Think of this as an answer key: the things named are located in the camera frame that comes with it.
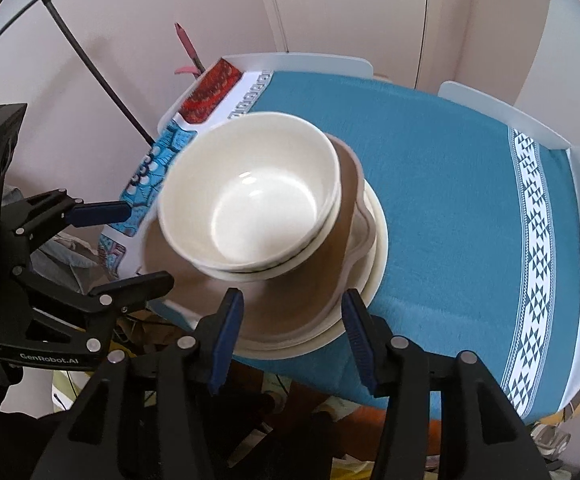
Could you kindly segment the white bowl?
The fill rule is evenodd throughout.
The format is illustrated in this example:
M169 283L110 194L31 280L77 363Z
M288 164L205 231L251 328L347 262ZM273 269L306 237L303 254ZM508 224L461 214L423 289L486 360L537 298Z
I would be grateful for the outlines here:
M307 120L262 112L200 133L171 163L157 220L171 249L221 271L268 268L318 233L341 191L339 156Z

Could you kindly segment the pink square handled bowl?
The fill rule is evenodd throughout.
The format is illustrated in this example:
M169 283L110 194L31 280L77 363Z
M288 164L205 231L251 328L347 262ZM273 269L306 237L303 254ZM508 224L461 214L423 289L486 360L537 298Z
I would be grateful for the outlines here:
M375 241L375 219L365 205L363 168L352 148L330 136L341 167L342 198L337 222L317 252L292 271L268 281L235 284L243 292L240 344L281 347L326 330L337 321L342 292L352 266ZM179 257L152 220L142 244L145 272L167 271L175 278L165 306L196 321L214 313L227 289L226 281L210 278Z

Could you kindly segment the large white plate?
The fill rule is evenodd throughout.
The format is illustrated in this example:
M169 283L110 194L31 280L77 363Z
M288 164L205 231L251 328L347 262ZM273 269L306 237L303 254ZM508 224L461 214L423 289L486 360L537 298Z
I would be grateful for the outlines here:
M372 218L375 219L375 230L377 234L375 234L375 241L368 254L352 266L346 287L356 287L365 304L369 306L373 298L375 298L375 294L378 292L383 279L389 239L387 238L387 224L382 206L377 194L375 194L375 191L371 188L368 181L365 182L365 196L363 196L363 200L369 212L372 214ZM307 353L326 347L327 344L330 344L330 342L336 340L344 333L344 325L341 321L341 310L338 304L334 309L334 313L337 315L337 321L331 327L301 344L277 350L254 350L245 347L244 344L237 344L235 356L239 359L276 361L295 358L296 356L305 356Z

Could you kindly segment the cream duck bowl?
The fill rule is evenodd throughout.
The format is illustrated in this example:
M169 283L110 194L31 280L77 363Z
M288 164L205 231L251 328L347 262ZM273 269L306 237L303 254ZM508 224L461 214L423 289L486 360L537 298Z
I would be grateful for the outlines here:
M293 269L300 266L311 255L320 248L320 246L325 242L326 238L329 236L335 222L337 222L337 216L339 215L341 207L341 196L342 192L337 192L337 198L333 204L328 217L320 228L315 237L296 255L282 261L281 263L273 264L266 269L258 271L247 271L247 272L235 272L235 271L221 271L216 269L208 268L207 266L199 266L193 263L195 269L199 270L201 273L210 276L211 278L217 278L217 280L235 283L244 282L255 282L255 281L265 281L271 278L277 278L282 274L286 274Z

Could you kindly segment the teal patterned tablecloth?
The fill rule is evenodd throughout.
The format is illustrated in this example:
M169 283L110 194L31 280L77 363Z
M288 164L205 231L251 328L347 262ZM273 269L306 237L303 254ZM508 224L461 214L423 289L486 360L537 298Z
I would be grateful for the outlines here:
M580 388L580 215L566 151L373 79L232 70L204 122L175 114L106 226L113 278L175 280L201 318L235 286L243 362L359 404L341 318L372 314L432 353L476 353L527 422Z

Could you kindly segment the white door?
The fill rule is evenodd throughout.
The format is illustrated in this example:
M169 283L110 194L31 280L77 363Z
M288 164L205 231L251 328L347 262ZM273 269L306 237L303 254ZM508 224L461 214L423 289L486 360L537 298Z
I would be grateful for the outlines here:
M263 0L276 48L356 56L373 76L416 86L427 0Z

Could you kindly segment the pink handled mop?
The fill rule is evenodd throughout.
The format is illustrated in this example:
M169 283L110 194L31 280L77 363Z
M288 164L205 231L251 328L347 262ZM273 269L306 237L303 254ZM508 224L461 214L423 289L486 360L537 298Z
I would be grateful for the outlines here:
M183 46L183 50L185 50L189 60L191 61L191 65L176 68L175 74L188 74L192 75L194 78L199 78L205 72L205 67L198 55L197 50L195 50L194 45L192 44L192 41L185 29L179 23L175 24L175 32L180 41L180 44Z

